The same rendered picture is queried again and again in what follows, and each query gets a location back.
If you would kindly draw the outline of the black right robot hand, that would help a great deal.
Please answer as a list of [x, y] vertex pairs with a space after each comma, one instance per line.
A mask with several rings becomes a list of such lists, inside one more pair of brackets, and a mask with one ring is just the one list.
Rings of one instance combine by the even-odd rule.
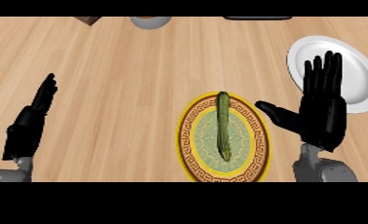
[[304, 143], [332, 152], [345, 131], [345, 101], [341, 97], [341, 54], [325, 52], [304, 61], [303, 96], [298, 112], [258, 100], [255, 107], [273, 124], [298, 134]]

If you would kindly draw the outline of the yellow patterned plate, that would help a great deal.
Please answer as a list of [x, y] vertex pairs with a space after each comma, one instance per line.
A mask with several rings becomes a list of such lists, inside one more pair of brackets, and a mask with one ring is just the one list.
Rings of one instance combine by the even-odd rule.
[[230, 160], [217, 148], [217, 92], [201, 95], [183, 110], [176, 149], [183, 171], [196, 182], [261, 181], [270, 165], [272, 142], [255, 107], [229, 93]]

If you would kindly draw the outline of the plain white plate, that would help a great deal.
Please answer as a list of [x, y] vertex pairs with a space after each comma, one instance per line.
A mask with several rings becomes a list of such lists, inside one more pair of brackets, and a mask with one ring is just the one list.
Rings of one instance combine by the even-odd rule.
[[291, 79], [303, 89], [304, 61], [325, 52], [341, 54], [341, 97], [348, 114], [368, 113], [368, 57], [341, 40], [320, 35], [300, 38], [288, 50], [288, 72]]

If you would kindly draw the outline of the long green squash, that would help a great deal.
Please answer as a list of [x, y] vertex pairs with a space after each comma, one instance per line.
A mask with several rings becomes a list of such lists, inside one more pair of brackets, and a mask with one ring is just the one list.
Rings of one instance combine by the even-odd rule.
[[229, 142], [229, 109], [230, 97], [226, 92], [218, 92], [215, 97], [217, 110], [217, 148], [223, 160], [227, 162], [232, 157]]

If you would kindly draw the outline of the flat black tray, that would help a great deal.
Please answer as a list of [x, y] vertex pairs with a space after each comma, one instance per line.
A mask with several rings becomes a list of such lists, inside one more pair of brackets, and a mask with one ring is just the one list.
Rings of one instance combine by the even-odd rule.
[[288, 20], [291, 17], [223, 17], [227, 20]]

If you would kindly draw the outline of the grey round bowl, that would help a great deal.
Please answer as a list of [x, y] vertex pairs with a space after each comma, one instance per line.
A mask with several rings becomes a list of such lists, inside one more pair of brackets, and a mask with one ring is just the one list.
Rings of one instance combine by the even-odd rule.
[[168, 21], [170, 17], [150, 17], [150, 18], [142, 18], [142, 17], [131, 17], [131, 23], [140, 28], [140, 29], [156, 29], [162, 27]]

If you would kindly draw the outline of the brown wooden block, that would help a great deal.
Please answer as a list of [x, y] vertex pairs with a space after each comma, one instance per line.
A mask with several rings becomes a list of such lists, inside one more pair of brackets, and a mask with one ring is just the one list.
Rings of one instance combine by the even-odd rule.
[[99, 21], [99, 17], [76, 17], [76, 19], [87, 25], [93, 25]]

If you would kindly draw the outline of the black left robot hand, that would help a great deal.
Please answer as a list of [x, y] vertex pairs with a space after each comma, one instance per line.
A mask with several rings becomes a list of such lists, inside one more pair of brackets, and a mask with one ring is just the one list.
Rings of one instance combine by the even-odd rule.
[[41, 82], [31, 105], [26, 105], [14, 123], [7, 127], [7, 138], [3, 160], [31, 157], [35, 153], [44, 128], [45, 115], [50, 109], [53, 95], [57, 91], [54, 74], [50, 73]]

